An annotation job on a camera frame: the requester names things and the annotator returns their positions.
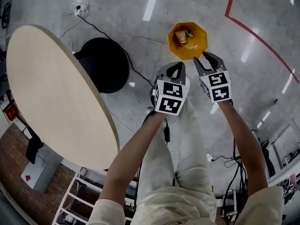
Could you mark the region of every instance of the red floor line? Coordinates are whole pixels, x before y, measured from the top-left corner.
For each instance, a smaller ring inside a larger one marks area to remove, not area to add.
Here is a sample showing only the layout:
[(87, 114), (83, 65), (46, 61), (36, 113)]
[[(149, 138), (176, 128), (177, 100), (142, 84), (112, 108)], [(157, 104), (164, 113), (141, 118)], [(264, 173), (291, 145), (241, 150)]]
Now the red floor line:
[(296, 80), (297, 83), (299, 83), (298, 78), (296, 77), (296, 75), (292, 72), (292, 70), (290, 69), (290, 67), (287, 65), (287, 63), (283, 60), (283, 58), (265, 41), (263, 40), (260, 36), (258, 36), (255, 32), (253, 32), (249, 27), (247, 27), (246, 25), (242, 24), (240, 21), (232, 18), (229, 16), (231, 7), (233, 4), (233, 0), (229, 0), (228, 4), (227, 4), (227, 9), (225, 12), (225, 17), (227, 17), (228, 19), (230, 19), (231, 21), (233, 21), (234, 23), (236, 23), (237, 25), (239, 25), (240, 27), (242, 27), (243, 29), (245, 29), (247, 32), (251, 33), (254, 37), (256, 37), (262, 44), (264, 44), (281, 62), (282, 64), (285, 66), (285, 68), (293, 75), (294, 79)]

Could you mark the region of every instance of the pant leg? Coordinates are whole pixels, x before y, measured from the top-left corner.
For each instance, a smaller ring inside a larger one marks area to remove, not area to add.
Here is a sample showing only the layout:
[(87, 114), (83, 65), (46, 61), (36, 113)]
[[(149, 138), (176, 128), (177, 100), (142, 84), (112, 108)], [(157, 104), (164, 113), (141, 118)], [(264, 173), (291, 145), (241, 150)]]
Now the pant leg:
[(182, 137), (176, 180), (182, 188), (212, 195), (198, 116), (188, 99), (179, 114), (179, 123)]
[(173, 185), (174, 168), (162, 126), (156, 132), (142, 161), (137, 204), (151, 191)]

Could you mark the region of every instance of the yellow octagonal container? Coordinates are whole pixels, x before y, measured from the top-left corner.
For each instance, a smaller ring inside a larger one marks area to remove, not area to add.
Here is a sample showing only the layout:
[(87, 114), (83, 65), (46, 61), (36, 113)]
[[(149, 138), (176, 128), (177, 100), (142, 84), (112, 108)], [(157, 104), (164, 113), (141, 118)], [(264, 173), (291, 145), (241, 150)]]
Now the yellow octagonal container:
[[(187, 36), (187, 42), (181, 46), (175, 32), (189, 30), (193, 38)], [(192, 60), (194, 57), (200, 58), (202, 52), (208, 48), (207, 34), (195, 22), (179, 22), (175, 24), (168, 34), (169, 49), (181, 60)]]

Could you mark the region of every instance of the forearm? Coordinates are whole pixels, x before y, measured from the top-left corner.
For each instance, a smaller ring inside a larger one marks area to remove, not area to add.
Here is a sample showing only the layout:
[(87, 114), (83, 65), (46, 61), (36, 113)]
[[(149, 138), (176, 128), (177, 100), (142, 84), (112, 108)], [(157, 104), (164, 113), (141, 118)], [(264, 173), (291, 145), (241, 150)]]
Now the forearm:
[(260, 144), (229, 101), (218, 103), (235, 138), (240, 157), (247, 172), (264, 170), (265, 160)]
[(124, 203), (126, 189), (141, 165), (146, 151), (166, 114), (155, 113), (147, 119), (113, 160), (105, 178), (100, 199)]

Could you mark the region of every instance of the gray floor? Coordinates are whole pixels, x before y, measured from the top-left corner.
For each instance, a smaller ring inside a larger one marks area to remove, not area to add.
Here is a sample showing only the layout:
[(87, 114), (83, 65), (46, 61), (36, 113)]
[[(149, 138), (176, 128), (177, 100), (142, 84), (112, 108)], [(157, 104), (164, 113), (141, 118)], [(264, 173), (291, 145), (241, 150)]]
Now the gray floor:
[[(58, 37), (74, 26), (79, 19), (71, 13), (73, 2), (90, 3), (87, 20), (107, 32), (131, 55), (136, 70), (153, 79), (165, 64), (179, 60), (169, 52), (167, 33), (177, 22), (195, 21), (208, 34), (209, 49), (220, 56), (232, 80), (234, 106), (247, 124), (257, 130), (261, 140), (270, 139), (286, 127), (283, 114), (272, 110), (273, 102), (280, 99), (286, 110), (300, 124), (300, 95), (296, 81), (260, 41), (224, 16), (228, 0), (155, 0), (149, 21), (144, 21), (148, 0), (13, 0), (8, 34), (24, 24), (40, 24), (52, 28)], [(233, 0), (231, 17), (241, 21), (270, 44), (300, 78), (300, 0)], [(80, 50), (91, 38), (102, 37), (91, 26), (81, 22), (69, 30), (73, 51)], [(71, 49), (68, 35), (62, 38)], [(191, 80), (188, 97), (196, 107), (205, 144), (212, 155), (232, 156), (233, 136), (220, 112), (204, 95), (192, 61), (185, 61)], [(285, 85), (290, 84), (283, 94)], [(150, 105), (150, 86), (131, 72), (125, 87), (114, 94), (102, 94), (113, 113), (121, 146), (137, 131)], [(265, 121), (266, 113), (271, 111)], [(178, 160), (180, 131), (176, 117), (170, 117), (171, 142), (174, 165)], [(224, 192), (235, 166), (225, 168), (223, 160), (210, 163), (210, 175), (216, 193)]]

